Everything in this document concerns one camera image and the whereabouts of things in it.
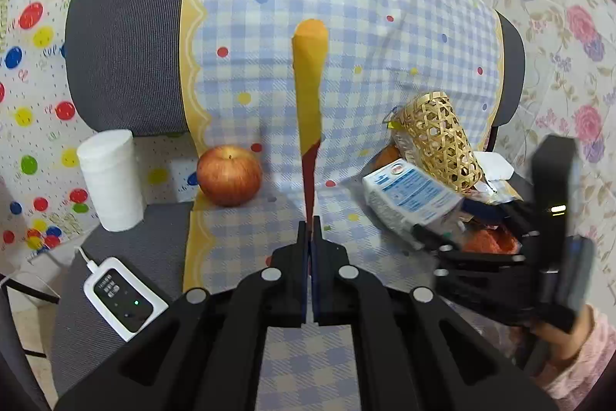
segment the tile floor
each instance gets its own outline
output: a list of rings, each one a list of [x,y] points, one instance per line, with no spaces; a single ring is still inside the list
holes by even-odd
[[[43,305],[39,308],[13,313],[22,347],[35,352],[50,354],[56,308],[56,305]],[[28,356],[27,360],[32,367],[36,381],[38,381],[50,407],[53,409],[58,401],[58,394],[55,391],[51,376],[49,360],[31,356]]]

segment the checkered cloth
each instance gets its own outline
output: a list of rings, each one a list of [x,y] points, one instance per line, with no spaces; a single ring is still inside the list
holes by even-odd
[[[387,113],[419,93],[447,92],[479,146],[500,90],[495,13],[477,0],[202,1],[207,16],[192,48],[201,65],[193,95],[212,118],[204,140],[258,143],[264,169],[256,199],[200,215],[216,241],[201,265],[203,285],[232,288],[265,267],[305,218],[291,38],[309,18],[330,35],[315,171],[324,235],[387,286],[428,284],[430,257],[409,253],[376,220],[358,174],[389,141]],[[270,329],[257,408],[359,409],[356,379],[348,327]]]

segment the white electronic device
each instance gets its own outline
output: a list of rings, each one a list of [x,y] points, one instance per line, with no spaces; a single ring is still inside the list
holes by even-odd
[[[92,272],[83,285],[83,291],[103,319],[125,341],[168,306],[115,257],[107,258]]]

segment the toilet paper roll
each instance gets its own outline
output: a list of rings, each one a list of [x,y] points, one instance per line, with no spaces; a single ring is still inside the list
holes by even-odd
[[[100,224],[109,232],[133,228],[144,218],[144,198],[128,129],[103,131],[77,149],[79,165]]]

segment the black device screen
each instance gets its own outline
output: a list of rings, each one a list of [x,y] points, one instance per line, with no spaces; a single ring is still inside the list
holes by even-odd
[[[131,333],[137,333],[154,310],[115,268],[107,270],[94,285],[94,294]]]

